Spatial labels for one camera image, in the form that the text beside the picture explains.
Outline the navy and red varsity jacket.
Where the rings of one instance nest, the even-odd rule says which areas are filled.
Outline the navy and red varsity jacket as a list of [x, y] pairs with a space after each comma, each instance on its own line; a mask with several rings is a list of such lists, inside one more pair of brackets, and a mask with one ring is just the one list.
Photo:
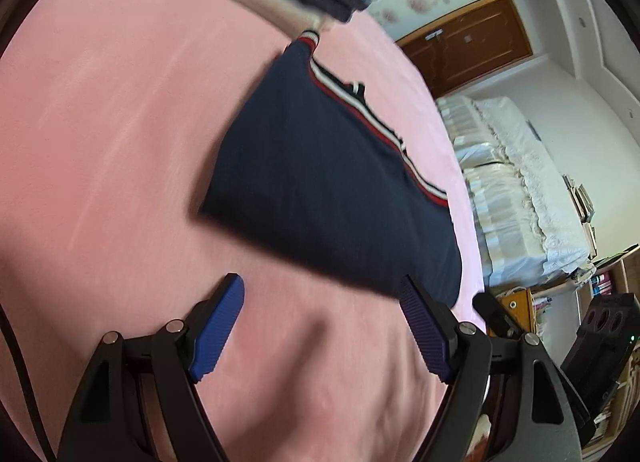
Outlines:
[[305, 31], [222, 138], [200, 213], [294, 262], [397, 294], [402, 278], [457, 301], [462, 259], [446, 192], [425, 179], [360, 83], [318, 63]]

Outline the wooden drawer cabinet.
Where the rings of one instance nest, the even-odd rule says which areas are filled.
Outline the wooden drawer cabinet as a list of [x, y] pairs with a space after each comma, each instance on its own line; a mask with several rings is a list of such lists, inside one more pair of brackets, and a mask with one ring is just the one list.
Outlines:
[[538, 333], [534, 300], [530, 289], [518, 286], [499, 294], [497, 300], [525, 332]]

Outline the black speaker box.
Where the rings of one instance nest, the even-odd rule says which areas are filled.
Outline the black speaker box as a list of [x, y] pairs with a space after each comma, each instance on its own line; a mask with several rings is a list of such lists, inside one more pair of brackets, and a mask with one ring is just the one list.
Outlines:
[[639, 339], [639, 302], [631, 293], [593, 297], [561, 364], [588, 412], [610, 399]]

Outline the stack of books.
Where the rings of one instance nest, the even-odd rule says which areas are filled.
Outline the stack of books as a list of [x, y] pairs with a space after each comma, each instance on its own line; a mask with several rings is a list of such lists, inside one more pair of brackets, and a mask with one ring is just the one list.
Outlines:
[[577, 185], [574, 179], [567, 175], [563, 175], [563, 180], [582, 224], [582, 230], [584, 230], [589, 245], [589, 258], [593, 260], [598, 255], [596, 230], [594, 230], [592, 223], [594, 216], [593, 203], [583, 184]]

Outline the brown wooden door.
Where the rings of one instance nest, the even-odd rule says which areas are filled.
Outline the brown wooden door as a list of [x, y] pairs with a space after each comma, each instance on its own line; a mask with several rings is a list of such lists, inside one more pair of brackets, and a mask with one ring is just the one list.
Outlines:
[[533, 55], [512, 0], [496, 0], [400, 46], [438, 98]]

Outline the pink fleece bed blanket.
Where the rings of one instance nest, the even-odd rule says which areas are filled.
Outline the pink fleece bed blanket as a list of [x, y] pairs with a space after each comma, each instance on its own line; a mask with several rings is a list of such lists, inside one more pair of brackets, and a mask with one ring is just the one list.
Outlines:
[[1, 303], [57, 444], [106, 332], [245, 302], [198, 386], [233, 461], [408, 461], [444, 386], [394, 300], [196, 211], [218, 142], [288, 37], [231, 0], [40, 0], [1, 59]]

